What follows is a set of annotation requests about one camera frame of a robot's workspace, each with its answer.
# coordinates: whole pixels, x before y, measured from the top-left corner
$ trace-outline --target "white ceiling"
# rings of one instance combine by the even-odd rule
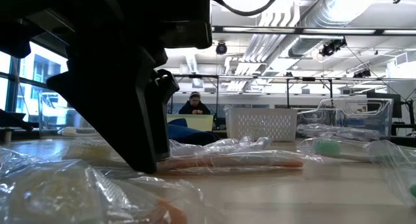
[[[315,0],[302,0],[300,8],[301,14]],[[212,7],[212,25],[242,26],[257,25],[259,18],[247,18],[235,15],[224,10],[216,3]],[[394,5],[393,0],[377,0],[362,15],[351,22],[348,27],[398,27],[416,28],[416,0],[402,0]],[[213,46],[196,52],[196,60],[199,64],[218,64],[224,65],[227,56],[242,55],[249,46],[252,34],[213,34]],[[226,42],[227,55],[216,55],[216,45]],[[397,55],[397,51],[407,48],[416,48],[416,37],[385,37],[385,36],[347,36],[346,41],[353,52],[363,61],[372,61],[371,66],[382,75],[385,70],[385,61],[392,59],[391,56]],[[163,68],[177,72],[181,64],[185,64],[185,56],[177,53],[168,52],[169,61]],[[312,59],[300,60],[296,66],[299,67],[294,73],[299,76],[318,75],[324,70],[335,76],[344,72],[346,69],[354,68],[361,62],[346,48],[336,53],[333,57],[322,61],[322,57],[317,55],[317,51],[312,51]]]

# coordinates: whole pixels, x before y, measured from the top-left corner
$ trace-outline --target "security camera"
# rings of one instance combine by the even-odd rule
[[[218,45],[216,46],[216,53],[218,55],[224,55],[227,53],[227,46],[225,42],[219,42]]]

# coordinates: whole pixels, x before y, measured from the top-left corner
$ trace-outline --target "computer monitor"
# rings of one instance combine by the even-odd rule
[[[398,94],[388,94],[388,93],[375,93],[367,92],[367,98],[380,98],[380,99],[393,99],[393,118],[402,117],[402,104],[401,97]],[[378,104],[368,104],[368,111],[378,110],[380,106]]]

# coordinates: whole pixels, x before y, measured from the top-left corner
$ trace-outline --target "ceiling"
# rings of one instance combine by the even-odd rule
[[[238,2],[240,7],[250,5],[253,0],[224,0],[227,3]],[[300,5],[300,15],[307,16],[306,10],[316,0],[298,0]],[[347,27],[360,28],[416,28],[416,0],[401,0],[399,4],[393,4],[394,0],[375,0],[364,13],[351,21]],[[211,3],[211,25],[227,26],[256,26],[261,23],[261,17],[256,18],[242,17],[227,11],[224,7]],[[241,57],[247,50],[252,41],[253,34],[213,34],[213,46],[204,50],[194,50],[195,59],[199,64],[212,64],[213,66],[224,66],[228,56]],[[226,55],[217,55],[215,52],[218,42],[225,42],[227,45]],[[400,55],[408,49],[416,49],[416,37],[388,37],[388,36],[347,36],[351,52],[347,48],[342,48],[329,58],[322,58],[318,55],[320,47],[308,52],[306,58],[300,59],[296,64],[287,67],[294,76],[321,76],[324,74],[329,77],[342,77],[345,71],[359,66],[362,62],[370,62],[370,67],[378,75],[385,75],[386,63],[395,55]],[[181,64],[186,64],[185,53],[167,51],[169,61],[162,67],[169,69],[172,73],[184,73],[178,68]],[[203,67],[198,69],[198,73],[212,73],[218,75],[224,69],[209,69],[204,71]]]

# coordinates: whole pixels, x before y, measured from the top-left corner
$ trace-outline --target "person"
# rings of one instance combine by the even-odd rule
[[[192,92],[189,101],[181,108],[179,114],[211,114],[211,111],[202,104],[200,93]]]

